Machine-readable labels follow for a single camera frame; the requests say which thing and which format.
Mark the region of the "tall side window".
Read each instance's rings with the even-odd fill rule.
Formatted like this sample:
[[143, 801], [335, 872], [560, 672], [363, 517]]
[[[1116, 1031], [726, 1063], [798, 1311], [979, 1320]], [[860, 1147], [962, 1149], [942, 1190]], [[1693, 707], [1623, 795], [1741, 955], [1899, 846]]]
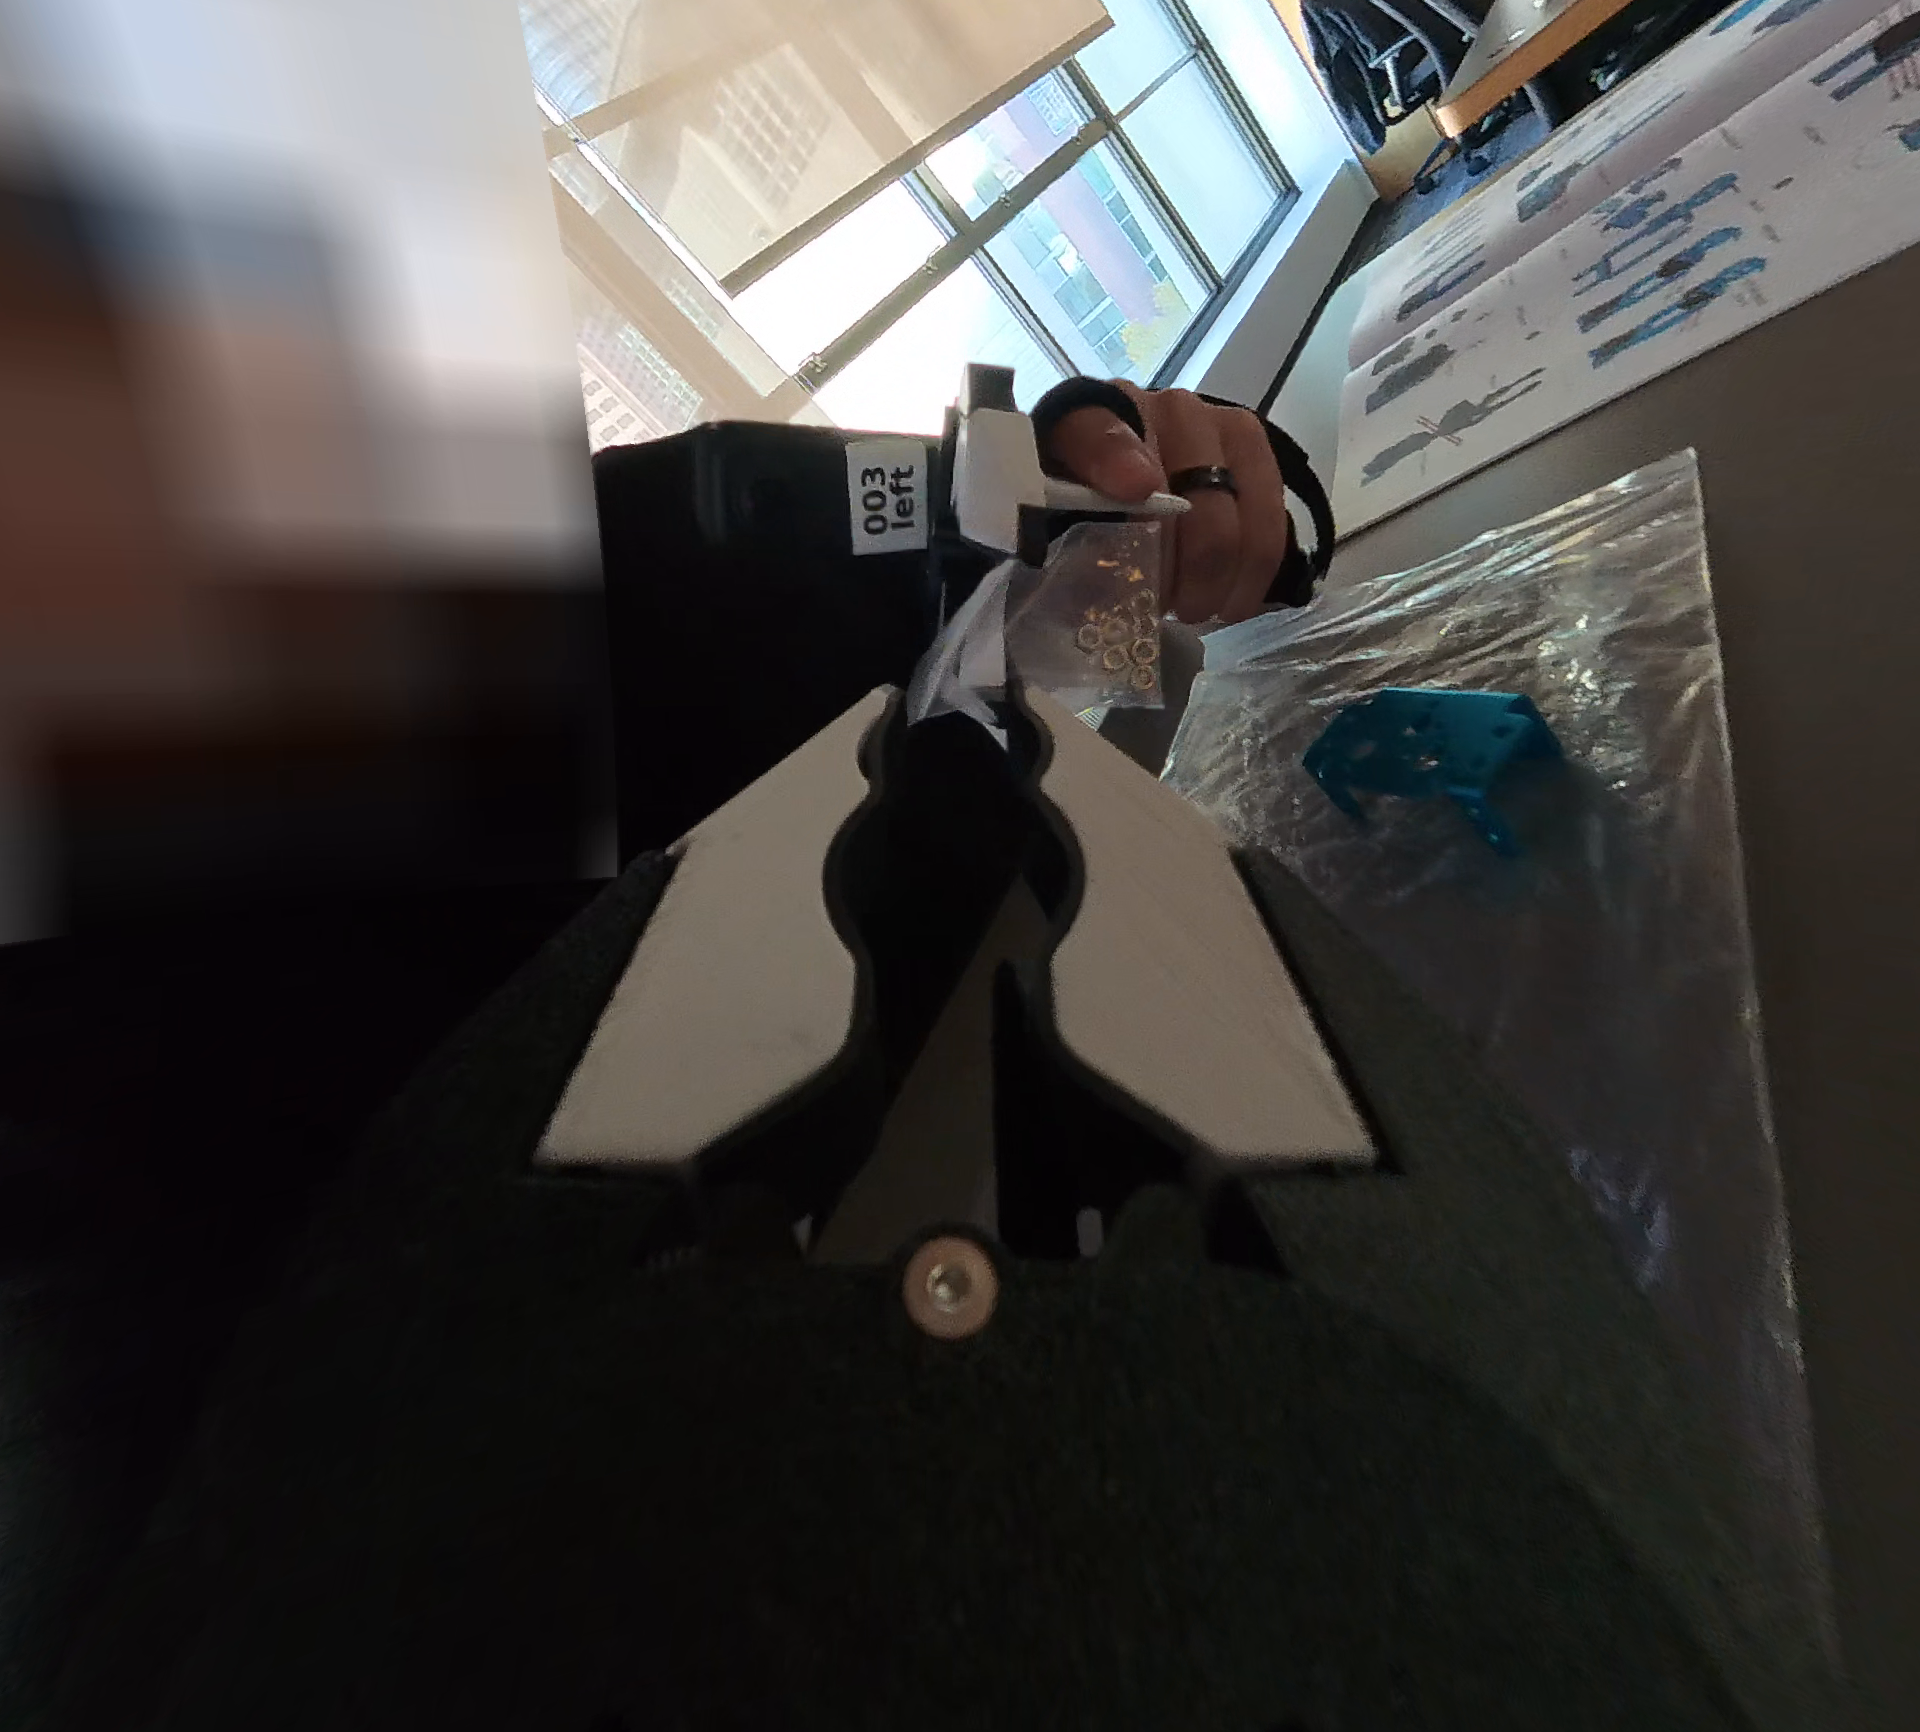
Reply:
[[548, 110], [596, 451], [699, 421], [932, 428], [964, 363], [1153, 385], [1302, 200], [1251, 0], [1101, 0], [1108, 28], [740, 294]]

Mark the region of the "person's left hand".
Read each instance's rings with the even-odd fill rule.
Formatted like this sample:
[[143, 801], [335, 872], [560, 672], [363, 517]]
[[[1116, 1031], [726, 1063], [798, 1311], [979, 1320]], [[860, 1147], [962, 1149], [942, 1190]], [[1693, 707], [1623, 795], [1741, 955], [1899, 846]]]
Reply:
[[1254, 410], [1190, 390], [1077, 377], [1046, 394], [1031, 419], [1050, 478], [1116, 503], [1184, 496], [1166, 588], [1177, 621], [1248, 621], [1275, 602], [1296, 541], [1283, 462]]

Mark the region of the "open instruction manual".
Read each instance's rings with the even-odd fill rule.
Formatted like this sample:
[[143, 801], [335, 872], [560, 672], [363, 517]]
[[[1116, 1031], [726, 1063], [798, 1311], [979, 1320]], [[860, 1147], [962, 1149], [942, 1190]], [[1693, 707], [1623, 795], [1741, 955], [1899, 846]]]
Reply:
[[1352, 534], [1918, 237], [1918, 0], [1734, 0], [1365, 274]]

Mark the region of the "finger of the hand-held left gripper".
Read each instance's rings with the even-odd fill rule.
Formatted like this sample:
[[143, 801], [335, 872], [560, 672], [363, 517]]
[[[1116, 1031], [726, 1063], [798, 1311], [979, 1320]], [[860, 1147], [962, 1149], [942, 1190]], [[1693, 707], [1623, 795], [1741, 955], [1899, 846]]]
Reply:
[[1046, 510], [1046, 474], [1031, 419], [1020, 410], [964, 410], [951, 451], [951, 517], [959, 536], [1013, 557], [1021, 513]]

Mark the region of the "small clear nut bag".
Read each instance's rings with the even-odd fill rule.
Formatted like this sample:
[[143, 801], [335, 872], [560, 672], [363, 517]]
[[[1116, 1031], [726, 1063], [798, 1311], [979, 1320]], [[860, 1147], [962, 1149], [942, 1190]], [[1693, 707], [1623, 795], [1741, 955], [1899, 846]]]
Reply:
[[1166, 701], [1166, 575], [1177, 516], [1043, 520], [1037, 562], [986, 568], [959, 594], [904, 690], [904, 721], [996, 730], [1017, 693], [1069, 715]]

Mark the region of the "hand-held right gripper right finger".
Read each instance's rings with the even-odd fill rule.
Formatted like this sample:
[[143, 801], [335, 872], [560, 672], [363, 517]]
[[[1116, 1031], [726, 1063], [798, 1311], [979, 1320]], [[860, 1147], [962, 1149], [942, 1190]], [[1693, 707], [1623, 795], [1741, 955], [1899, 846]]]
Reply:
[[1043, 692], [1031, 795], [1062, 860], [1038, 983], [1066, 1063], [1207, 1169], [1368, 1169], [1375, 1140], [1225, 837]]

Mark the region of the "blue metal bracket large holes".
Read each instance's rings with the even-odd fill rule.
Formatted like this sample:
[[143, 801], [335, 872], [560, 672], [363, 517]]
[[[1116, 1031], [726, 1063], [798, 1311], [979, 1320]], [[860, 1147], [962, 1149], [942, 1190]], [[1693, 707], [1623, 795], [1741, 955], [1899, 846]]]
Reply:
[[1545, 715], [1524, 693], [1480, 690], [1379, 690], [1340, 707], [1309, 742], [1302, 766], [1354, 826], [1367, 800], [1452, 803], [1500, 856], [1521, 841], [1495, 792], [1525, 764], [1561, 760]]

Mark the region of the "large clear plastic bag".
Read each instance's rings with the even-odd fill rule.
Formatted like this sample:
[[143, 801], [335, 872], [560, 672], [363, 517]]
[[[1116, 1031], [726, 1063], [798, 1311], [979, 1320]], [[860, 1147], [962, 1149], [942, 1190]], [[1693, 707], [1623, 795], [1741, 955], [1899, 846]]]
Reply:
[[[1388, 690], [1525, 697], [1557, 760], [1448, 796], [1309, 773]], [[1166, 782], [1278, 856], [1520, 1096], [1660, 1312], [1763, 1572], [1833, 1637], [1695, 451], [1204, 642]]]

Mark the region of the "person's black sweater torso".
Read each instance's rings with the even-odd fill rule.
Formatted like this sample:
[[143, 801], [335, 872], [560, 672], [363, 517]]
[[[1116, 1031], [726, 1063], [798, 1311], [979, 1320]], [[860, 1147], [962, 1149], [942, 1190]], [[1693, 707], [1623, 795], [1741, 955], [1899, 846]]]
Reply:
[[238, 596], [223, 676], [60, 715], [58, 936], [5, 944], [5, 1727], [367, 1119], [635, 849], [911, 658], [888, 617]]

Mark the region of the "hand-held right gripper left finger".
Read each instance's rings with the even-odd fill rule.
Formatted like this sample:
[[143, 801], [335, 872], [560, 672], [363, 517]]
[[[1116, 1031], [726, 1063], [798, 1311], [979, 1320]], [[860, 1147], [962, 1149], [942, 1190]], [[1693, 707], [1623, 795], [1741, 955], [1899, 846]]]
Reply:
[[684, 831], [534, 1149], [562, 1171], [686, 1171], [843, 1053], [857, 959], [829, 854], [871, 800], [878, 686]]

